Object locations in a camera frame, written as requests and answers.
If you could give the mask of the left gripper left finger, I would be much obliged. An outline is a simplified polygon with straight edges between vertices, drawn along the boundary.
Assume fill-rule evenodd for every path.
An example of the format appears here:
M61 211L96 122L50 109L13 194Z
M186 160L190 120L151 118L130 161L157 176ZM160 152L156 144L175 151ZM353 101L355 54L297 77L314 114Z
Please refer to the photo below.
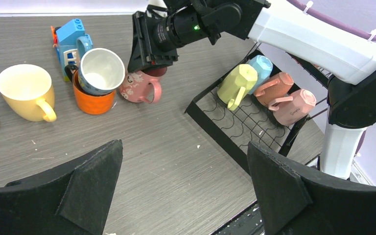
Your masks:
M0 235L101 235L123 160L112 140L0 187Z

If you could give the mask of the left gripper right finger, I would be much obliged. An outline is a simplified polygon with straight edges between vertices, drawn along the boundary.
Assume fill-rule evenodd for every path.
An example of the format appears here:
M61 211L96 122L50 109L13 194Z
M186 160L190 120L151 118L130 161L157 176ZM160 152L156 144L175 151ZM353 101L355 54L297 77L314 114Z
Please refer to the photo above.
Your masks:
M376 187L337 178L255 142L247 161L267 235L376 235Z

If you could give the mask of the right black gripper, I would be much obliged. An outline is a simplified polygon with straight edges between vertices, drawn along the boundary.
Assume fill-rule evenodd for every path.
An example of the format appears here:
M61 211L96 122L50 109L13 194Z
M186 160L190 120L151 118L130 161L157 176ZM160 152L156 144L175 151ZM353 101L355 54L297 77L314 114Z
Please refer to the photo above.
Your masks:
M260 12L270 6L267 0L187 0L163 20L137 11L127 71L172 66L178 61L177 48L204 38L215 45L222 32L245 40Z

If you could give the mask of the orange mug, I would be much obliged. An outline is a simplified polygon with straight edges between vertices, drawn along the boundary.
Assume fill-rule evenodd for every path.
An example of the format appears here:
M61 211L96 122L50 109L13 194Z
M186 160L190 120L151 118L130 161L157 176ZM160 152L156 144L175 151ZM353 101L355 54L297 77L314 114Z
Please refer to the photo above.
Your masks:
M76 65L66 65L64 71L72 83L76 104L81 111L90 115L101 115L112 108L115 91L102 96L87 94L79 85L78 67Z

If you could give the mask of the lime green mug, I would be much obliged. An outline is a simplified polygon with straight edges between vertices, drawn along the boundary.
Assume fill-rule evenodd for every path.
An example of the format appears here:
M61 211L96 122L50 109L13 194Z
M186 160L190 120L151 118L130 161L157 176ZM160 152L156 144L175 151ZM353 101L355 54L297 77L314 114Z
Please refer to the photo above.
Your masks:
M222 81L218 97L234 111L258 80L257 71L248 64L237 65Z

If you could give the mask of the yellow mug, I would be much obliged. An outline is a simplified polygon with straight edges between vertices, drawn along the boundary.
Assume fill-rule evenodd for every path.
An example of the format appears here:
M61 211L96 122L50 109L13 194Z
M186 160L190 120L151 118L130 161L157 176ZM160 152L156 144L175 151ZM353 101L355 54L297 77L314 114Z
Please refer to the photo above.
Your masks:
M50 74L32 64L18 64L0 73L0 93L20 117L32 121L54 122L55 92Z

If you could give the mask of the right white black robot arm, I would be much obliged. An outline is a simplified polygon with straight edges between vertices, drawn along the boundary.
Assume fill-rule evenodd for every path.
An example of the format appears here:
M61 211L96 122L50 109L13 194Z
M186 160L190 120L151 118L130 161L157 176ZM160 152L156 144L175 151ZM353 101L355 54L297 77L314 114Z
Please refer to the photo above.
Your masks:
M297 0L167 0L132 16L128 72L171 66L177 49L222 32L284 50L331 72L321 172L348 179L362 133L376 123L376 33Z

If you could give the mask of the blue white toy house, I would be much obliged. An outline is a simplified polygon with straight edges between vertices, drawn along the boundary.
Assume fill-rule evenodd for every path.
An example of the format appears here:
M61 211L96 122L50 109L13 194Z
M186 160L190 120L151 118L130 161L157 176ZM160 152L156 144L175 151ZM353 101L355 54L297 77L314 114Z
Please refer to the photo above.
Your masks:
M51 26L50 29L63 79L68 82L70 79L66 75L65 66L78 66L81 57L93 48L92 39L79 18L72 19L63 26Z

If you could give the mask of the light pink mug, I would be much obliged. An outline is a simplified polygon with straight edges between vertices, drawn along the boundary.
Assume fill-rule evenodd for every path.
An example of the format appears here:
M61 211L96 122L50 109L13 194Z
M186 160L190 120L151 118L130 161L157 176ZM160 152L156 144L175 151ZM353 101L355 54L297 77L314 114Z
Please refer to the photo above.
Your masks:
M316 105L315 95L305 89L299 89L289 96L276 98L268 103L268 109L274 118L284 126L290 126L305 117Z

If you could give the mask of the salmon pink mug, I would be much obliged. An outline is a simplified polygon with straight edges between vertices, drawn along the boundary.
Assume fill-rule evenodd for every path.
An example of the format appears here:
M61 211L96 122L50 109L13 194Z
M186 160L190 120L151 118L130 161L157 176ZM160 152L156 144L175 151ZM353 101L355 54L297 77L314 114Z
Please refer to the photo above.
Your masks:
M284 97L293 85L294 80L288 73L279 72L259 86L253 95L260 104L267 107L270 101Z

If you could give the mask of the light blue faceted mug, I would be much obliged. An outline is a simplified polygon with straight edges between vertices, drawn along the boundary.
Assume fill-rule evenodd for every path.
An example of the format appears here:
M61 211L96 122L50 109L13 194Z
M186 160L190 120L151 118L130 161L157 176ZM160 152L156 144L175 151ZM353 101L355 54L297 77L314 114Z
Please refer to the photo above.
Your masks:
M248 92L252 94L261 84L263 84L269 77L273 69L272 62L263 55L257 55L247 62L258 73L258 79L253 88Z

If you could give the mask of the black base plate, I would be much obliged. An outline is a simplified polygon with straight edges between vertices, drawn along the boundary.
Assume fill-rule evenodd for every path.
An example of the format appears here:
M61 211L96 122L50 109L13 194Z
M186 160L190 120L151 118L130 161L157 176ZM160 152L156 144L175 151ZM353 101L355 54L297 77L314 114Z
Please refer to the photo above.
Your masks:
M212 235L263 235L264 227L257 201L234 216Z

